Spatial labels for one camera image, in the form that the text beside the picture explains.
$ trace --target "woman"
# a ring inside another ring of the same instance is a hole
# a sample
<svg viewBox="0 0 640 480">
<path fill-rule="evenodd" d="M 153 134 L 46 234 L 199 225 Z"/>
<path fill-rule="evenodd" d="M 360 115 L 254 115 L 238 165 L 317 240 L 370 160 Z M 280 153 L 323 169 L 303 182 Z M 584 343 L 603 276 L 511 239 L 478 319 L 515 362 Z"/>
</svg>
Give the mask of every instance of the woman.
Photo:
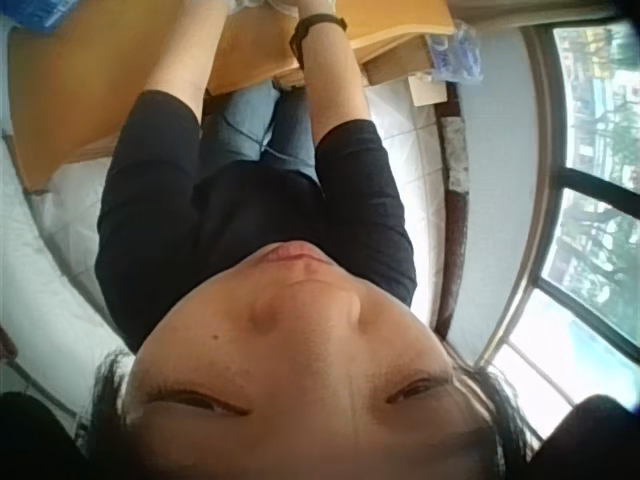
<svg viewBox="0 0 640 480">
<path fill-rule="evenodd" d="M 413 248 L 344 25 L 328 0 L 290 3 L 306 93 L 216 99 L 200 139 L 228 6 L 184 0 L 122 131 L 96 273 L 136 356 L 119 413 L 114 364 L 103 379 L 92 461 L 113 476 L 517 473 L 499 389 L 408 308 Z"/>
</svg>

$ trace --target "mouth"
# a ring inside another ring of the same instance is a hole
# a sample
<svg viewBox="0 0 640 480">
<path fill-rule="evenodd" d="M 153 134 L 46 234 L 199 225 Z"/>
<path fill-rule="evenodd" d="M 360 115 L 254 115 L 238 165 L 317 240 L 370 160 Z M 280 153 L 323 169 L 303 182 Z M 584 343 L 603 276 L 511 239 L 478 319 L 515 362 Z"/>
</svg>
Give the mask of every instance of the mouth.
<svg viewBox="0 0 640 480">
<path fill-rule="evenodd" d="M 314 261 L 335 265 L 319 248 L 307 242 L 287 242 L 270 250 L 260 259 L 264 263 Z"/>
</svg>

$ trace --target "wooden desk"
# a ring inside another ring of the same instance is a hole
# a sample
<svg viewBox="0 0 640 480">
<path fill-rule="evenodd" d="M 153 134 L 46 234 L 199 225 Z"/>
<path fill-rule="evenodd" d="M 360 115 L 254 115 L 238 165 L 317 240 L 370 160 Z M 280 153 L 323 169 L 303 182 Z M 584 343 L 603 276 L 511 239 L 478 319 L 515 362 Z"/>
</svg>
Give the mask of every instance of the wooden desk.
<svg viewBox="0 0 640 480">
<path fill-rule="evenodd" d="M 80 148 L 117 133 L 171 32 L 181 0 L 84 0 L 50 37 L 15 30 L 9 95 L 16 166 L 29 191 Z M 446 0 L 338 0 L 361 62 L 413 35 L 450 33 Z M 209 89 L 295 73 L 296 19 L 268 5 L 227 21 Z"/>
</svg>

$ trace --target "watch strap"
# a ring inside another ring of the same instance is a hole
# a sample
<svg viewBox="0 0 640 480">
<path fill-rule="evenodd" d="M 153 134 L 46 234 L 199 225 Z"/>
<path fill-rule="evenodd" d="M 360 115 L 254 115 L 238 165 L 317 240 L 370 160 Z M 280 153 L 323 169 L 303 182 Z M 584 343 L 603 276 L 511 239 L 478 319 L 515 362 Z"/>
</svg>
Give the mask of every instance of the watch strap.
<svg viewBox="0 0 640 480">
<path fill-rule="evenodd" d="M 316 15 L 310 15 L 306 18 L 303 18 L 298 22 L 296 26 L 296 30 L 291 37 L 291 41 L 289 42 L 289 46 L 291 47 L 291 51 L 293 55 L 298 60 L 300 64 L 300 68 L 304 70 L 304 56 L 302 54 L 302 42 L 309 35 L 309 30 L 315 25 L 321 23 L 335 23 L 345 32 L 347 31 L 347 22 L 344 18 L 339 18 L 330 13 L 318 13 Z"/>
</svg>

